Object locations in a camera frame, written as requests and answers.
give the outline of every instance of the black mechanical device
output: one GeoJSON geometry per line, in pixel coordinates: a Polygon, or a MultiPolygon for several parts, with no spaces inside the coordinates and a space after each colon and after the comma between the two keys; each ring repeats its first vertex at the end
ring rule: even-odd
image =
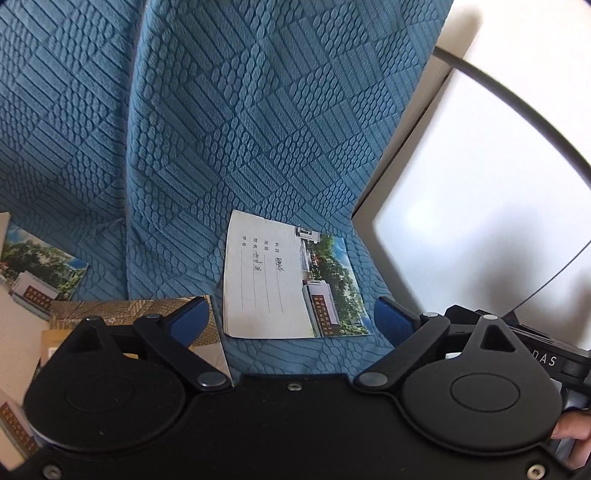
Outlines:
{"type": "Polygon", "coordinates": [[[197,301],[132,326],[82,321],[25,396],[44,447],[14,471],[0,469],[0,479],[579,480],[589,473],[567,469],[547,444],[563,410],[550,376],[588,388],[589,357],[572,347],[484,312],[452,307],[451,318],[414,317],[382,298],[376,323],[394,326],[397,339],[384,329],[394,343],[407,338],[352,381],[243,375],[232,386],[175,339],[191,330],[186,319],[197,301]],[[556,357],[552,366],[540,361],[542,351],[556,357]]]}

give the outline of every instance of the quilted blue blanket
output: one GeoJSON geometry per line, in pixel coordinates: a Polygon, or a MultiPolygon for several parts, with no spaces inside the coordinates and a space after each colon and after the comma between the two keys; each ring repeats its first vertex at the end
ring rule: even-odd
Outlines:
{"type": "MultiPolygon", "coordinates": [[[[306,226],[345,238],[372,312],[388,292],[351,212],[451,3],[7,0],[0,211],[87,261],[89,300],[220,306],[233,209],[306,226]]],[[[235,374],[355,374],[391,349],[224,345],[235,374]]]]}

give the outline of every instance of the finger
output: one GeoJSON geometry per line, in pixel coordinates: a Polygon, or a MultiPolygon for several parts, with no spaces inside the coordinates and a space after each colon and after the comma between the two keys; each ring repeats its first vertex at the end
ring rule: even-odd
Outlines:
{"type": "Polygon", "coordinates": [[[553,439],[587,440],[591,437],[591,416],[570,411],[560,417],[552,432],[553,439]]]}
{"type": "Polygon", "coordinates": [[[590,453],[591,440],[577,440],[566,463],[572,469],[584,467],[590,453]]]}

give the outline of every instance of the silver screw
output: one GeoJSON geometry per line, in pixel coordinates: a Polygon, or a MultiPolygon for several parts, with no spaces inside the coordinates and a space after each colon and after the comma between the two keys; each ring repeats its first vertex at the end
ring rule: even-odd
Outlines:
{"type": "Polygon", "coordinates": [[[540,465],[536,463],[535,465],[530,466],[530,469],[527,470],[527,478],[530,480],[541,480],[544,478],[546,474],[546,468],[544,465],[540,465]]]}
{"type": "Polygon", "coordinates": [[[47,480],[60,480],[61,478],[61,470],[56,465],[46,465],[42,472],[47,480]]]}
{"type": "Polygon", "coordinates": [[[219,372],[204,372],[197,377],[202,387],[221,387],[226,383],[226,376],[219,372]]]}
{"type": "Polygon", "coordinates": [[[383,387],[388,383],[388,376],[380,372],[365,372],[359,376],[359,382],[366,387],[383,387]]]}
{"type": "Polygon", "coordinates": [[[287,390],[290,392],[299,392],[303,387],[300,382],[291,382],[287,384],[287,390]]]}

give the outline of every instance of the blue fabric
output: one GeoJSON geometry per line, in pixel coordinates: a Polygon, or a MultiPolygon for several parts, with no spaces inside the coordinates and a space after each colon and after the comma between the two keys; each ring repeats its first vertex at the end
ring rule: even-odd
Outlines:
{"type": "MultiPolygon", "coordinates": [[[[87,261],[78,299],[209,293],[232,209],[345,238],[451,0],[7,0],[0,210],[87,261]]],[[[224,339],[234,372],[357,373],[381,336],[224,339]]]]}

